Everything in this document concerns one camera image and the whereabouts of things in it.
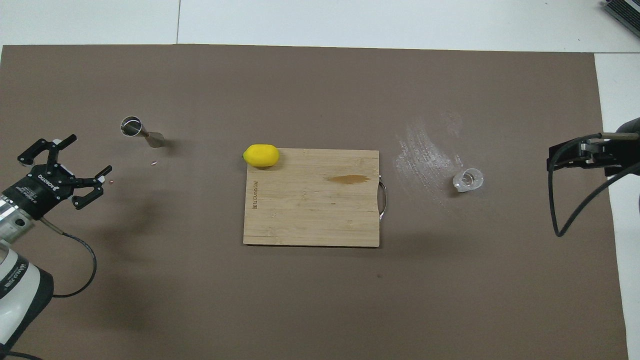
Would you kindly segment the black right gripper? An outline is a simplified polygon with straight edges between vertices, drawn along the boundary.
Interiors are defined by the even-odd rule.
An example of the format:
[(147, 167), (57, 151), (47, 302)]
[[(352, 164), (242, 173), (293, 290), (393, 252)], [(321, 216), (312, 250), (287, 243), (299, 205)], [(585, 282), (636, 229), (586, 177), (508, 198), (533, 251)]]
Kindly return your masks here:
[(612, 177), (640, 162), (640, 143), (575, 138), (549, 146), (547, 170), (557, 171), (578, 166), (606, 166), (607, 153), (612, 157), (612, 164), (605, 167), (604, 174), (606, 177)]

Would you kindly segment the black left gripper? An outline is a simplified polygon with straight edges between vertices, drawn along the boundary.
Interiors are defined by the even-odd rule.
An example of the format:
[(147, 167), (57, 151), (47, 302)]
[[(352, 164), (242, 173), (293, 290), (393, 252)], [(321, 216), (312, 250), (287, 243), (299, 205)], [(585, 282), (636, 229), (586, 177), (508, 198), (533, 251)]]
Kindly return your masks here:
[[(7, 187), (2, 195), (34, 220), (41, 219), (64, 199), (70, 198), (75, 189), (92, 189), (83, 196), (75, 194), (71, 196), (71, 202), (76, 210), (82, 210), (100, 198), (105, 193), (103, 189), (105, 178), (113, 170), (111, 165), (107, 165), (92, 178), (76, 178), (62, 165), (55, 165), (58, 162), (59, 152), (75, 141), (77, 141), (75, 134), (62, 140), (37, 139), (17, 157), (19, 164), (32, 167), (30, 172)], [(35, 160), (43, 152), (47, 152), (46, 164), (55, 165), (52, 170), (48, 170), (45, 164), (36, 165)]]

